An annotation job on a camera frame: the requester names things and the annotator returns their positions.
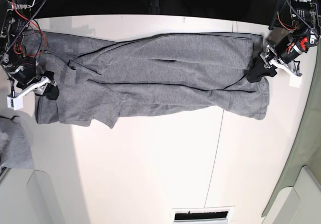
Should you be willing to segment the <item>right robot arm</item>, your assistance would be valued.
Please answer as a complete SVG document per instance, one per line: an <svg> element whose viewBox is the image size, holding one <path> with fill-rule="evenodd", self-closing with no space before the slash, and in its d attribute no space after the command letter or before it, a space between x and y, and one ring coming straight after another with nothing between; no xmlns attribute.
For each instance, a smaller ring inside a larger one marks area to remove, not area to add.
<svg viewBox="0 0 321 224"><path fill-rule="evenodd" d="M49 100L56 100L59 89L54 73L37 72L38 58L44 52L48 41L35 20L47 0L6 0L9 4L1 27L1 68L11 84L10 100L34 92ZM27 54L23 47L24 32L36 30L40 43L34 54Z"/></svg>

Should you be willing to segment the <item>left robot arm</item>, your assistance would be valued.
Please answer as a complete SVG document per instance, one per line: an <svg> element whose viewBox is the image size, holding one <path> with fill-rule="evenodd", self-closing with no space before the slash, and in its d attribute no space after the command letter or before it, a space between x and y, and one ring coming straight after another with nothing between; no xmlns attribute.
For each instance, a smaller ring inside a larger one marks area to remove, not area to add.
<svg viewBox="0 0 321 224"><path fill-rule="evenodd" d="M277 69L282 69L290 76L293 86L299 87L302 73L297 58L307 53L309 48L317 46L320 40L320 13L317 0L284 0L289 6L292 25L289 27L280 17L281 0L276 0L276 8L269 30L275 23L288 31L288 34L276 44L267 41L264 50L247 73L251 83L259 82L263 77L274 77Z"/></svg>

